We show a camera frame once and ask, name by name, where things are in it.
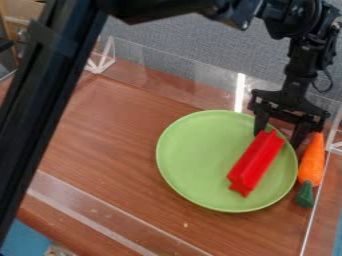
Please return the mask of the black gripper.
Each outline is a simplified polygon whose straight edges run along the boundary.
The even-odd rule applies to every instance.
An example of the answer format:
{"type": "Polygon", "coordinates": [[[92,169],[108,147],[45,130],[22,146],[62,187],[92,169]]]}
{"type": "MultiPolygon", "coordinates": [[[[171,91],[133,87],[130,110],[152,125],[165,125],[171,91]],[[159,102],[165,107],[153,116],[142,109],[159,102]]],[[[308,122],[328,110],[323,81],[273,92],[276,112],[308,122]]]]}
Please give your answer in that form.
{"type": "Polygon", "coordinates": [[[309,131],[322,131],[330,113],[307,99],[308,85],[284,83],[279,91],[253,89],[247,108],[255,115],[253,135],[265,128],[268,118],[275,118],[295,126],[289,143],[293,149],[300,146],[309,131]]]}

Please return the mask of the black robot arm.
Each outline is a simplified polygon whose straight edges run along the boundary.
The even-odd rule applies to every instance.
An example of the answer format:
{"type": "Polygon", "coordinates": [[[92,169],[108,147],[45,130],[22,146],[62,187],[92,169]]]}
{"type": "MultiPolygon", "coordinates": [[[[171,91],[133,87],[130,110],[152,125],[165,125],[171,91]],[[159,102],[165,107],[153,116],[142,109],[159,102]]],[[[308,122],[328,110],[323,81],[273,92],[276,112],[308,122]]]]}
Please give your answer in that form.
{"type": "Polygon", "coordinates": [[[239,30],[259,18],[272,39],[288,39],[281,89],[252,92],[253,128],[269,119],[293,124],[293,146],[322,131],[330,114],[305,92],[332,63],[342,30],[342,9],[327,0],[48,0],[0,104],[0,248],[106,19],[133,25],[189,13],[239,30]]]}

